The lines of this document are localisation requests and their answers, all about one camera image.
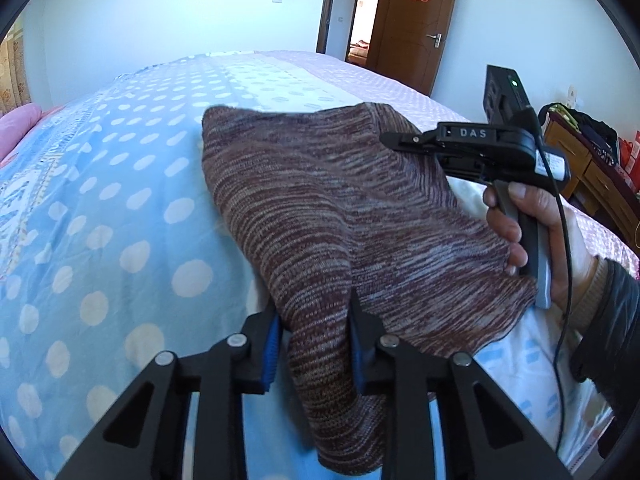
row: gray handle grip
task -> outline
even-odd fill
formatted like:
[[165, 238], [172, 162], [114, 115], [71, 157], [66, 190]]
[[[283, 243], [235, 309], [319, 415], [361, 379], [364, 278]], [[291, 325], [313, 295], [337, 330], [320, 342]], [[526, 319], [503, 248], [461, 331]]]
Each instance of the gray handle grip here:
[[535, 306], [548, 309], [551, 306], [551, 265], [549, 261], [549, 230], [535, 218], [524, 214], [511, 201], [507, 191], [508, 182], [493, 182], [498, 195], [498, 207], [522, 229], [520, 244], [527, 251], [529, 260], [520, 269], [521, 276], [533, 276], [538, 280]]

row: bedsheet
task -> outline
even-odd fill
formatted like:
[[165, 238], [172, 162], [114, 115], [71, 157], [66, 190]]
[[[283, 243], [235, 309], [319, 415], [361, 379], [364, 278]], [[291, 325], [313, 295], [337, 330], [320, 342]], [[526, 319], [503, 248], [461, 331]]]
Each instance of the bedsheet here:
[[[16, 148], [0, 169], [0, 424], [39, 478], [54, 477], [158, 351], [205, 351], [264, 305], [261, 281], [204, 183], [206, 107], [310, 112], [363, 100], [392, 104], [423, 129], [463, 120], [325, 56], [208, 54], [120, 76], [46, 118]], [[481, 187], [450, 182], [469, 213], [483, 216]], [[602, 233], [606, 255], [637, 272], [630, 251]], [[550, 442], [559, 419], [553, 315], [527, 311], [476, 356]], [[610, 419], [593, 386], [570, 379], [571, 343], [561, 363], [569, 466]], [[250, 478], [338, 478], [316, 462], [282, 371], [272, 392], [247, 397], [244, 408]], [[192, 455], [190, 437], [185, 478]]]

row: hand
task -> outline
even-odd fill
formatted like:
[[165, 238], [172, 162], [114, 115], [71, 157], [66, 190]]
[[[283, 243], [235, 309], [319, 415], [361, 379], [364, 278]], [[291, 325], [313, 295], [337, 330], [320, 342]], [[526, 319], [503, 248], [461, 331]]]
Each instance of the hand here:
[[[509, 184], [509, 196], [515, 206], [522, 212], [535, 217], [538, 222], [549, 229], [549, 245], [551, 257], [551, 300], [562, 311], [566, 310], [568, 274], [566, 269], [566, 251], [558, 204], [551, 193], [533, 186], [517, 182]], [[527, 252], [519, 244], [522, 230], [518, 223], [505, 216], [498, 208], [495, 189], [487, 187], [482, 196], [489, 206], [486, 221], [494, 232], [510, 243], [510, 254], [506, 272], [515, 275], [517, 268], [523, 267], [528, 260]], [[584, 238], [575, 219], [575, 213], [565, 207], [564, 216], [569, 234], [571, 261], [573, 265], [574, 295], [572, 303], [577, 303], [589, 288], [597, 268], [597, 260], [591, 256], [584, 245]]]

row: dresser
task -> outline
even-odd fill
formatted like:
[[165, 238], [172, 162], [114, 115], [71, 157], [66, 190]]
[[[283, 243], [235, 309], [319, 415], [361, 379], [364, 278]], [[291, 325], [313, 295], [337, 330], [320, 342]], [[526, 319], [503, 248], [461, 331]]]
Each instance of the dresser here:
[[574, 205], [578, 202], [585, 213], [615, 232], [640, 256], [640, 202], [635, 194], [587, 139], [559, 116], [550, 117], [545, 143], [564, 152], [572, 174], [562, 195]]

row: brown knitted sweater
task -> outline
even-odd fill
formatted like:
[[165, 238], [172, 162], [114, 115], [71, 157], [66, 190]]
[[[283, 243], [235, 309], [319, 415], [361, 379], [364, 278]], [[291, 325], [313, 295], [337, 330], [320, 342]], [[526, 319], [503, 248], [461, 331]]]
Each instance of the brown knitted sweater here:
[[386, 149], [384, 131], [418, 133], [381, 104], [203, 118], [207, 186], [292, 332], [320, 461], [343, 474], [379, 467], [385, 442], [384, 400], [351, 381], [352, 286], [388, 332], [439, 356], [501, 338], [535, 292], [503, 273], [508, 245], [461, 211], [437, 162]]

